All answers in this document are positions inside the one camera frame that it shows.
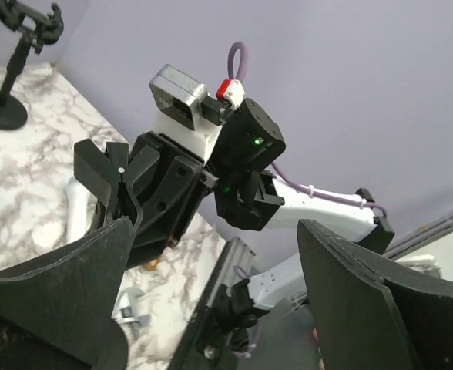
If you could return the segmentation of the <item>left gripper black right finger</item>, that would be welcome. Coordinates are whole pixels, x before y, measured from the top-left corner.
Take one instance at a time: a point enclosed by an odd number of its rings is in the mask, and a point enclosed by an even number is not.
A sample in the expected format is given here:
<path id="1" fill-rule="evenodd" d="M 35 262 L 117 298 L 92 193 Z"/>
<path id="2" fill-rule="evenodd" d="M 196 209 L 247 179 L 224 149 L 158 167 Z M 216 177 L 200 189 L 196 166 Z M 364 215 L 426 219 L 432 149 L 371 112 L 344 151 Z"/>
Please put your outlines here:
<path id="1" fill-rule="evenodd" d="M 453 369 L 453 282 L 302 220 L 297 242 L 328 369 Z"/>

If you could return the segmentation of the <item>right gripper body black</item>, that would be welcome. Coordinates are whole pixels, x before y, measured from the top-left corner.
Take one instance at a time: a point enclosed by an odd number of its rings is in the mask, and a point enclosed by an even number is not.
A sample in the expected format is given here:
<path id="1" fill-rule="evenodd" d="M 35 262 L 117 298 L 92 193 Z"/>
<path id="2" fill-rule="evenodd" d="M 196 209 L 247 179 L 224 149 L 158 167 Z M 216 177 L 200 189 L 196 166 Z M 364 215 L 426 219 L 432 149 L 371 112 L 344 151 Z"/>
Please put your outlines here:
<path id="1" fill-rule="evenodd" d="M 175 247 L 184 235 L 209 188 L 201 180 L 205 162 L 167 136 L 148 132 L 138 136 L 131 154 L 145 146 L 160 158 L 151 183 L 134 191 L 143 210 L 143 220 L 129 253 L 132 268 L 160 257 L 166 247 Z"/>

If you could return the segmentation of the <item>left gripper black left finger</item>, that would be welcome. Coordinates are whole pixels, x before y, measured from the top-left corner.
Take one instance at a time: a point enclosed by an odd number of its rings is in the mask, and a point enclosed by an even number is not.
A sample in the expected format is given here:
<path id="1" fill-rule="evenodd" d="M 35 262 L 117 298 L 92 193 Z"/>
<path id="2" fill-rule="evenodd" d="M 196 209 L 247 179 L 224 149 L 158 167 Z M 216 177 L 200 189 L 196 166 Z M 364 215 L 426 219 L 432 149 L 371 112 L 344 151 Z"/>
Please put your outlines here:
<path id="1" fill-rule="evenodd" d="M 112 319 L 134 240 L 126 217 L 0 271 L 0 369 L 124 369 Z"/>

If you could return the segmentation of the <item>white microphone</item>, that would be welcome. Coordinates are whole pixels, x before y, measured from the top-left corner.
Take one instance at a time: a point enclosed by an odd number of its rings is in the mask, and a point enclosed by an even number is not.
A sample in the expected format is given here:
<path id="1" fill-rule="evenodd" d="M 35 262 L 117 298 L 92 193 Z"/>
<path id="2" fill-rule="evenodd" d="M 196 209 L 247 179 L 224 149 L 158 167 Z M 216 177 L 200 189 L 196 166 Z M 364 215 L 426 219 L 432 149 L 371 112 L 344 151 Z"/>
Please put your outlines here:
<path id="1" fill-rule="evenodd" d="M 68 201 L 65 241 L 67 244 L 82 238 L 88 228 L 89 201 L 92 194 L 75 177 L 71 177 L 65 187 Z"/>

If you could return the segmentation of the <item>black shock mount round stand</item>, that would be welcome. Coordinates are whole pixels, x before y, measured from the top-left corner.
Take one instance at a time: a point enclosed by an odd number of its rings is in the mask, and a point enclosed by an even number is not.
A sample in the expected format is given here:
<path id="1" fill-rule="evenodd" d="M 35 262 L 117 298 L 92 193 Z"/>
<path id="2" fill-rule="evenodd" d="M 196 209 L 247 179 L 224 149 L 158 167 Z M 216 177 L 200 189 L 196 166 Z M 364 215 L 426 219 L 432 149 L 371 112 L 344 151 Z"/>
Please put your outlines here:
<path id="1" fill-rule="evenodd" d="M 0 87 L 0 130 L 18 130 L 27 122 L 27 109 L 11 95 L 11 90 L 25 68 L 29 53 L 33 51 L 38 55 L 44 46 L 56 44 L 61 37 L 64 31 L 62 10 L 55 2 L 51 10 L 43 14 L 21 1 L 0 0 L 0 21 L 9 30 L 21 34 Z"/>

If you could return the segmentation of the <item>gold microphone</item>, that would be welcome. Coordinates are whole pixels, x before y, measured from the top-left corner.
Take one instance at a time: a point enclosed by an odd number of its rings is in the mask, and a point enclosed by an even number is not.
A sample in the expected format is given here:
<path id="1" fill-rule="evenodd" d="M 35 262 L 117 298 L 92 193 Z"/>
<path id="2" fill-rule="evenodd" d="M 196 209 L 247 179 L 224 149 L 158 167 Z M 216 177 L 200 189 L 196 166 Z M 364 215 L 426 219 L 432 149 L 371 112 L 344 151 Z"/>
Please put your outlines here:
<path id="1" fill-rule="evenodd" d="M 159 258 L 147 261 L 143 266 L 147 271 L 155 271 L 158 267 L 158 264 L 160 262 Z"/>

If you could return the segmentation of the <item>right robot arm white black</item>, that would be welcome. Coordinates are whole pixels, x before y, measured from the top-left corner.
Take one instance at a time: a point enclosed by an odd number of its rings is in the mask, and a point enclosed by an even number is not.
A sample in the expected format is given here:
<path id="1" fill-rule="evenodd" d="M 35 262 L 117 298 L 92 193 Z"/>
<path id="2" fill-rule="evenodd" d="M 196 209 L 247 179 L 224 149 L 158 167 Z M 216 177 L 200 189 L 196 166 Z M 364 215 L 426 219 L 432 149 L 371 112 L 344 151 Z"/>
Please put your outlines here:
<path id="1" fill-rule="evenodd" d="M 275 167 L 286 144 L 279 126 L 253 99 L 206 96 L 156 99 L 155 129 L 140 135 L 133 159 L 159 154 L 153 180 L 135 192 L 143 211 L 128 265 L 151 261 L 180 239 L 202 200 L 241 230 L 293 227 L 316 220 L 354 242 L 384 228 L 366 190 L 342 195 L 290 183 Z"/>

